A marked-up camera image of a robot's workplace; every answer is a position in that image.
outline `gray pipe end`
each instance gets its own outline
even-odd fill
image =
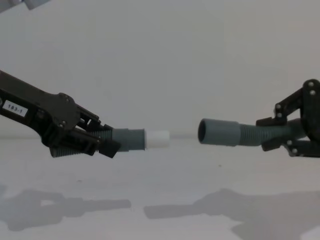
[[[204,118],[198,127],[198,140],[201,144],[234,147],[240,143],[240,138],[240,124],[236,121]]]
[[[113,129],[112,140],[121,143],[119,152],[146,149],[144,129]]]

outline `robotic arm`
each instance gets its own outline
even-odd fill
[[[50,94],[0,71],[0,115],[35,130],[53,157],[162,148],[167,131],[114,129],[64,93]]]
[[[294,136],[278,137],[262,144],[264,151],[278,149],[281,145],[288,149],[291,156],[320,158],[320,82],[307,80],[302,88],[277,103],[274,118],[256,121],[257,126],[285,126],[288,116],[300,110],[300,124],[309,140],[299,140]]]
[[[254,125],[204,118],[198,128],[201,144],[223,146],[262,146],[271,151],[284,146],[292,157],[320,158],[320,82],[304,82],[301,89],[277,103],[274,118],[264,118]],[[300,110],[300,118],[288,116]]]

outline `black robotic arm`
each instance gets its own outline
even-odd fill
[[[0,115],[35,130],[51,150],[68,148],[92,156],[113,158],[121,144],[91,134],[113,128],[77,105],[72,97],[44,92],[0,71]]]
[[[309,140],[294,137],[279,137],[262,144],[264,151],[279,148],[281,145],[292,156],[320,158],[320,82],[316,79],[304,82],[301,89],[291,94],[274,107],[274,118],[256,121],[257,126],[284,126],[288,116],[300,110],[300,121]]]

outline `black bracket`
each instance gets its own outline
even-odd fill
[[[284,146],[292,157],[320,158],[320,82],[318,80],[305,81],[301,89],[274,106],[274,118],[257,120],[256,126],[286,125],[288,116],[298,109],[300,109],[302,127],[310,141],[275,138],[262,144],[264,151]]]

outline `gray ribbed tubing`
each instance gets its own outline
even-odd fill
[[[108,131],[96,131],[91,133],[95,137],[101,137],[103,140],[113,140],[121,144],[119,152],[128,152],[131,150],[145,150],[145,130],[144,129],[113,129]],[[54,158],[81,154],[70,148],[60,147],[51,148],[51,156]]]
[[[201,144],[222,146],[260,146],[274,138],[300,139],[306,136],[300,119],[291,120],[284,126],[254,126],[236,121],[204,118],[198,128]]]

